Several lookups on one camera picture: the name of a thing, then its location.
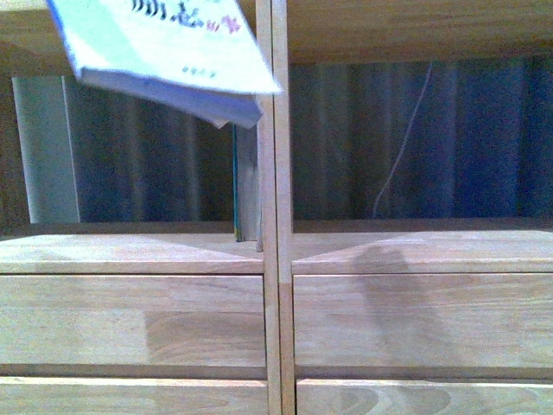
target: shelf board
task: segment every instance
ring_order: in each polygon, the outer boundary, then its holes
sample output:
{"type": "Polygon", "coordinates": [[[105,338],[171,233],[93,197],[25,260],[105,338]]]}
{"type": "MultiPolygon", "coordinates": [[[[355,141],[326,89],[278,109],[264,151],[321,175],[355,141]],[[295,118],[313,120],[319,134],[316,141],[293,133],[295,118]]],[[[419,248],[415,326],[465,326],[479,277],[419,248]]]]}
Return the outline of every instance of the shelf board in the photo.
{"type": "Polygon", "coordinates": [[[25,227],[0,241],[0,273],[261,274],[256,243],[206,233],[219,228],[228,224],[25,227]]]}
{"type": "MultiPolygon", "coordinates": [[[[255,2],[239,2],[254,28],[255,2]]],[[[288,11],[292,63],[443,61],[553,50],[551,0],[289,0],[288,11]]],[[[71,73],[44,0],[0,4],[0,55],[0,72],[14,76],[71,73]]]]}
{"type": "Polygon", "coordinates": [[[296,231],[297,275],[553,271],[545,220],[303,222],[296,231]]]}

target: chinese characters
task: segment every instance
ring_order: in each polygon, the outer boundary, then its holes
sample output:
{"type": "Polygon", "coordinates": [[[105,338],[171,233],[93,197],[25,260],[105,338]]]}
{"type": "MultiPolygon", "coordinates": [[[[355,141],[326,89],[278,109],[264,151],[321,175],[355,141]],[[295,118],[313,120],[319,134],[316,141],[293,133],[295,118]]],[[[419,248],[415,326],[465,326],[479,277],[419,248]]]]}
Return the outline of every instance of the chinese characters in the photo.
{"type": "Polygon", "coordinates": [[[143,13],[147,17],[156,17],[161,21],[177,22],[181,26],[187,28],[206,28],[209,32],[219,32],[220,29],[226,28],[228,34],[232,35],[241,29],[241,25],[238,23],[236,17],[230,17],[229,15],[221,17],[217,22],[214,20],[207,20],[204,22],[200,15],[201,10],[197,7],[188,7],[189,0],[180,1],[177,6],[177,11],[171,17],[169,17],[167,2],[161,2],[159,0],[131,0],[132,11],[135,13],[143,13]]]}

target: vertical wooden post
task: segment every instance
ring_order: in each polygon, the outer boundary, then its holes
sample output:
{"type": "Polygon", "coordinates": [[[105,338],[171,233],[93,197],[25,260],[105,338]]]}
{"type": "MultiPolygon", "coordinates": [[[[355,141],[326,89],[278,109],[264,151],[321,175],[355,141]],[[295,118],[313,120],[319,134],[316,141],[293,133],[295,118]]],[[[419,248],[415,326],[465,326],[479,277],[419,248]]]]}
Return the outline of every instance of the vertical wooden post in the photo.
{"type": "Polygon", "coordinates": [[[29,205],[9,75],[0,73],[0,233],[29,223],[29,205]]]}
{"type": "MultiPolygon", "coordinates": [[[[257,42],[272,67],[271,0],[256,0],[257,42]]],[[[257,125],[257,162],[261,193],[264,247],[264,307],[269,414],[281,415],[282,385],[280,357],[280,316],[278,301],[277,184],[275,171],[274,102],[260,97],[264,115],[257,125]]]]}
{"type": "Polygon", "coordinates": [[[276,229],[280,306],[281,388],[283,413],[296,413],[294,298],[292,284],[292,188],[289,122],[289,59],[287,0],[272,0],[273,72],[283,88],[274,98],[276,229]]]}

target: book cover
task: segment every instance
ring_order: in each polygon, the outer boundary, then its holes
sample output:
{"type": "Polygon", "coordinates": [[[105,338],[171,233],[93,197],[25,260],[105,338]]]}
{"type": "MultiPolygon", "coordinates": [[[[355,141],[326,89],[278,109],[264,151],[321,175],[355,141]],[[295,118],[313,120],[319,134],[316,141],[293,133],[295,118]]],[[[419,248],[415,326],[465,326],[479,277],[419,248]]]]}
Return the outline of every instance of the book cover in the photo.
{"type": "Polygon", "coordinates": [[[77,80],[251,128],[280,91],[235,0],[47,0],[77,80]]]}

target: wooden bookshelf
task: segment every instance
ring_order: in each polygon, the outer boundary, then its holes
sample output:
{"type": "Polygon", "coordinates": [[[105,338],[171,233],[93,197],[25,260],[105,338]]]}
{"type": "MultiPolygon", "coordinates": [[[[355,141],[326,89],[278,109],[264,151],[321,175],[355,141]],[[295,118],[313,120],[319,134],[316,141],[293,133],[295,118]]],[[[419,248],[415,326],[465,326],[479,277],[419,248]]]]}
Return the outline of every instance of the wooden bookshelf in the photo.
{"type": "Polygon", "coordinates": [[[552,222],[293,227],[287,81],[550,53],[553,1],[240,3],[284,87],[261,100],[263,254],[229,224],[27,226],[10,76],[70,69],[42,0],[0,4],[0,412],[553,412],[552,222]]]}

